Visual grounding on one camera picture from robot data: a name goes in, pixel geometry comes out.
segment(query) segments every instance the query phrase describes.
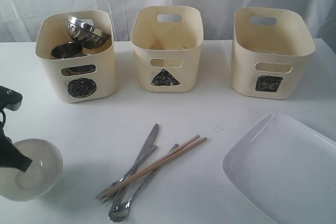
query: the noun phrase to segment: square white plate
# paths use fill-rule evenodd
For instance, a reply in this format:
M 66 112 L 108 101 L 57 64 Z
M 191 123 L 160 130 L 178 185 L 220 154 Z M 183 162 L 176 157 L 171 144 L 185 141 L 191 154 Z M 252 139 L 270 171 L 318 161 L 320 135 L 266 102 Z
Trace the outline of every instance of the square white plate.
M 260 120 L 223 169 L 275 223 L 336 223 L 336 143 L 287 115 Z

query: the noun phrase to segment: spoon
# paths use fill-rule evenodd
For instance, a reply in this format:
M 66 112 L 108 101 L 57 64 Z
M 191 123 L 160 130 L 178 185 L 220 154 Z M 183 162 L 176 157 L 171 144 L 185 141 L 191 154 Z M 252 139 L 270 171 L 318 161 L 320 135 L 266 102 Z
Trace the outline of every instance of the spoon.
M 174 146 L 170 149 L 172 151 L 173 149 L 177 148 L 178 144 L 174 144 Z M 157 169 L 151 171 L 143 180 L 143 182 L 140 184 L 140 186 L 136 189 L 135 193 L 131 196 L 131 198 L 124 202 L 117 204 L 116 206 L 112 205 L 110 211 L 109 211 L 109 219 L 113 222 L 122 222 L 125 220 L 131 211 L 132 203 L 135 199 L 135 196 L 141 191 L 141 189 L 147 185 L 150 180 L 154 177 L 156 173 L 161 169 L 162 167 L 158 167 Z
M 143 156 L 141 156 L 141 158 L 134 163 L 134 165 L 132 165 L 132 167 L 125 173 L 124 176 L 122 176 L 122 178 L 120 178 L 119 180 L 113 182 L 111 185 L 109 185 L 106 189 L 104 189 L 99 195 L 96 196 L 96 198 L 99 198 L 103 193 L 105 193 L 105 191 L 111 189 L 112 187 L 120 184 L 121 182 L 123 182 L 135 169 L 138 169 L 138 167 L 157 149 L 156 145 L 152 145 L 148 151 L 143 154 Z M 117 193 L 111 195 L 108 198 L 105 198 L 103 203 L 109 201 L 110 199 L 112 199 Z

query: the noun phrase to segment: storage bin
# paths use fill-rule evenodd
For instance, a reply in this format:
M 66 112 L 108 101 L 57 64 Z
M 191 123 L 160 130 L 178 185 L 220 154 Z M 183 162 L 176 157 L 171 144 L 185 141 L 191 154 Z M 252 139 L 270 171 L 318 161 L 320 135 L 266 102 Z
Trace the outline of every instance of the storage bin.
M 159 21 L 160 16 L 167 17 L 167 22 Z M 145 8 L 135 22 L 132 43 L 144 89 L 185 92 L 195 86 L 203 43 L 198 10 L 188 6 Z
M 251 97 L 285 99 L 294 92 L 315 49 L 297 13 L 242 8 L 235 14 L 232 87 Z
M 69 15 L 81 20 L 90 19 L 95 28 L 109 33 L 110 38 L 99 48 L 83 49 L 82 57 L 54 59 L 51 51 L 59 44 L 71 41 L 66 24 Z M 36 55 L 58 98 L 65 102 L 79 102 L 110 95 L 117 87 L 114 62 L 113 32 L 110 16 L 100 10 L 86 10 L 57 14 L 47 18 L 36 42 Z M 94 65 L 94 72 L 71 74 L 68 68 Z

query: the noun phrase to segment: triangle label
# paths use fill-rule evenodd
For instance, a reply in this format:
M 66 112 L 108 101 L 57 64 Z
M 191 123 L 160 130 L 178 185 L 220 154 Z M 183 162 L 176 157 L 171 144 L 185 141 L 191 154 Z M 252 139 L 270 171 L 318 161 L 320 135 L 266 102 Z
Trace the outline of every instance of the triangle label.
M 177 81 L 167 70 L 162 69 L 152 80 L 151 83 L 153 86 L 175 86 L 180 85 L 180 82 Z

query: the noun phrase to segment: white table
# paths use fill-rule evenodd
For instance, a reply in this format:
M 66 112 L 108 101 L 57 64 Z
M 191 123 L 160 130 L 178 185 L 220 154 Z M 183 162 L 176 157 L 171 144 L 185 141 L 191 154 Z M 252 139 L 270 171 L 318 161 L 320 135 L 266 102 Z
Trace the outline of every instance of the white table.
M 160 148 L 148 163 L 197 133 L 209 141 L 159 172 L 134 202 L 128 223 L 271 223 L 228 180 L 222 160 L 272 112 L 336 140 L 336 55 L 321 39 L 315 42 L 316 54 L 287 100 L 245 97 L 230 88 L 230 40 L 204 43 L 197 84 L 187 93 L 141 89 L 131 43 L 116 42 L 117 91 L 74 104 L 55 96 L 35 43 L 0 44 L 0 85 L 24 95 L 18 111 L 7 111 L 6 134 L 13 141 L 48 140 L 64 159 L 58 184 L 45 196 L 0 198 L 0 223 L 110 223 L 110 206 L 95 195 L 131 166 L 154 123 L 161 125 Z

